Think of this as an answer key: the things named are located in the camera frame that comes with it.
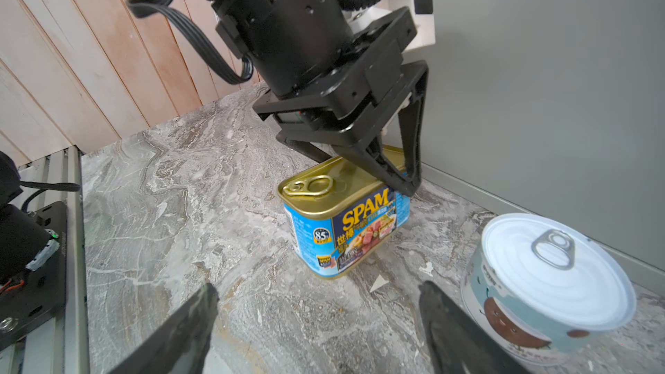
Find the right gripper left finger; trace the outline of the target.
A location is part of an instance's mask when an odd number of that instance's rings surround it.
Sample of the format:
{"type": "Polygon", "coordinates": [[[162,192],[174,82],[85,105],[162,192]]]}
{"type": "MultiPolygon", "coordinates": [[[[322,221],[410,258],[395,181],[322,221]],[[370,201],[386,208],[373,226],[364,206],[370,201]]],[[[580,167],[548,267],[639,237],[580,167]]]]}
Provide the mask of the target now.
{"type": "Polygon", "coordinates": [[[113,373],[201,373],[218,316],[219,295],[207,283],[113,373]]]}

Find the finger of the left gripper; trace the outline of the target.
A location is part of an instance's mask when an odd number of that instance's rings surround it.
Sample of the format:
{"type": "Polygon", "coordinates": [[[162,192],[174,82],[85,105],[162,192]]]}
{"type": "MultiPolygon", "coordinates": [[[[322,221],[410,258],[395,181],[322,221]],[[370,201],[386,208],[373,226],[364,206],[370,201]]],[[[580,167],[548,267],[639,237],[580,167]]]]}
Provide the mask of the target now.
{"type": "Polygon", "coordinates": [[[313,160],[317,164],[324,163],[329,159],[332,159],[333,156],[327,152],[324,152],[322,149],[316,145],[299,140],[288,140],[287,145],[299,154],[307,157],[308,159],[313,160]]]}
{"type": "Polygon", "coordinates": [[[420,136],[428,77],[429,67],[424,61],[403,65],[398,82],[379,105],[367,106],[353,122],[352,140],[332,146],[339,156],[407,197],[413,196],[422,182],[420,136]],[[384,153],[381,131],[393,116],[398,117],[402,166],[393,164],[384,153]]]}

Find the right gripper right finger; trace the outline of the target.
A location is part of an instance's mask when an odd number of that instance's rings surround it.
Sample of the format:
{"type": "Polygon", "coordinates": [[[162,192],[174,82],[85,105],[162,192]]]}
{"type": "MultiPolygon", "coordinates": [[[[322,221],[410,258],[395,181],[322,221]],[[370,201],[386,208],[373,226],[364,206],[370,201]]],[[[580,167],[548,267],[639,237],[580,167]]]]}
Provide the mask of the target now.
{"type": "Polygon", "coordinates": [[[419,311],[436,373],[526,373],[434,282],[419,285],[419,311]]]}

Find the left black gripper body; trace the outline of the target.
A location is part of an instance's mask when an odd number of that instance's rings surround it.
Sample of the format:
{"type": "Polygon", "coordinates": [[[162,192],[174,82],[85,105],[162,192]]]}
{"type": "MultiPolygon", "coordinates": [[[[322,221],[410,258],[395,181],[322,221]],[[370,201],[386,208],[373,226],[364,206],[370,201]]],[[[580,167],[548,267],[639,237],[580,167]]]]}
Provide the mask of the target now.
{"type": "Polygon", "coordinates": [[[403,145],[418,145],[418,64],[403,51],[417,28],[403,7],[356,34],[343,65],[289,97],[263,95],[253,108],[275,117],[288,140],[338,147],[366,145],[398,117],[403,145]]]}

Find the gold sardine tin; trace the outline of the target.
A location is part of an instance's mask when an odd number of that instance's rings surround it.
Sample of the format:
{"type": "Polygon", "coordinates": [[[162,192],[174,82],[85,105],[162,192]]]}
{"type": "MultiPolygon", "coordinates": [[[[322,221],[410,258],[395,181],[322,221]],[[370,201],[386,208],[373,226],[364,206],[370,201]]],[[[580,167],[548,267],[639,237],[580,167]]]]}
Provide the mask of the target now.
{"type": "Polygon", "coordinates": [[[341,156],[282,181],[277,192],[295,251],[333,279],[365,259],[410,218],[410,198],[341,156]]]}

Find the teal label can back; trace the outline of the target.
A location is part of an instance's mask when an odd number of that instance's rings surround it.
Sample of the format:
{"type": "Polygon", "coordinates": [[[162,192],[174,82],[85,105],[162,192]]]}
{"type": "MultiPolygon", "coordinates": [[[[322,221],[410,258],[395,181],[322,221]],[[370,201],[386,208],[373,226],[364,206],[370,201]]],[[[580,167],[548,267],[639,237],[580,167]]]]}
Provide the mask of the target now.
{"type": "Polygon", "coordinates": [[[521,213],[485,226],[461,296],[500,347],[542,366],[624,327],[637,310],[630,279],[604,249],[563,223],[521,213]]]}

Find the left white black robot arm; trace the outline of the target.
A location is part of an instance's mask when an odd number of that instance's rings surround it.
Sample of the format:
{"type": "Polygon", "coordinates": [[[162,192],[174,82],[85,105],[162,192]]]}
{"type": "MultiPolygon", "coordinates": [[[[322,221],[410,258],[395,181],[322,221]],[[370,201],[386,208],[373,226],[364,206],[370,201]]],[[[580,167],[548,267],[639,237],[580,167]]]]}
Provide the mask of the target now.
{"type": "Polygon", "coordinates": [[[269,86],[254,110],[278,140],[324,162],[332,152],[412,196],[422,181],[420,134],[429,68],[404,63],[416,37],[408,8],[353,32],[338,0],[207,0],[216,30],[269,86]]]}

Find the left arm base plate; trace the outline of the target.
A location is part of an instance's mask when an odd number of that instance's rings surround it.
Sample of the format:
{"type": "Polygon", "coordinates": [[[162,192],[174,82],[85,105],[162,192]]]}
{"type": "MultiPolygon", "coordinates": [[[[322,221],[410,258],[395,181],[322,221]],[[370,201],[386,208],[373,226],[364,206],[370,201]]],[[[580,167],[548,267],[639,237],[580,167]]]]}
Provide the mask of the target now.
{"type": "Polygon", "coordinates": [[[67,302],[68,208],[1,209],[1,348],[54,318],[67,302]]]}

